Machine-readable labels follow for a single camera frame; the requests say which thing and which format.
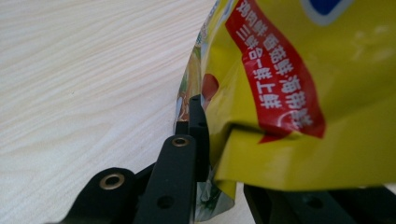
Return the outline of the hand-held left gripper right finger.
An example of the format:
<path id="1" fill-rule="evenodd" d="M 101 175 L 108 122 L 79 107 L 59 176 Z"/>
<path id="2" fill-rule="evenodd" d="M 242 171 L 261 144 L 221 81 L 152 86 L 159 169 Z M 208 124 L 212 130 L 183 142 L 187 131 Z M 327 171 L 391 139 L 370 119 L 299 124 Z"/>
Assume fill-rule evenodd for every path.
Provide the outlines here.
<path id="1" fill-rule="evenodd" d="M 244 186 L 256 224 L 358 224 L 327 191 L 279 191 Z"/>

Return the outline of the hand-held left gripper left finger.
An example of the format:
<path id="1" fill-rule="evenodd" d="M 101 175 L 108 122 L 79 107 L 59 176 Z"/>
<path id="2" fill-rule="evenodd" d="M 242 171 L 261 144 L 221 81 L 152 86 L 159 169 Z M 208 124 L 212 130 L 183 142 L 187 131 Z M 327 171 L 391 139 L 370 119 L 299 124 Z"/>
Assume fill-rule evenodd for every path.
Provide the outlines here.
<path id="1" fill-rule="evenodd" d="M 203 98 L 189 100 L 189 119 L 163 142 L 134 224 L 193 224 L 196 187 L 209 173 L 209 136 Z"/>

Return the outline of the yellow pouch with green spout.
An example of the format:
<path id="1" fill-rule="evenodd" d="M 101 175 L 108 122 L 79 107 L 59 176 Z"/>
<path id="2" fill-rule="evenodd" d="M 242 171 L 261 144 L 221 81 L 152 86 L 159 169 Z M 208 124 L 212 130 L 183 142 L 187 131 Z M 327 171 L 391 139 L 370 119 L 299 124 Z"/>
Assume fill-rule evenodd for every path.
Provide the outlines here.
<path id="1" fill-rule="evenodd" d="M 396 183 L 396 0 L 216 0 L 177 118 L 199 96 L 209 174 L 195 217 L 244 183 L 324 190 Z"/>

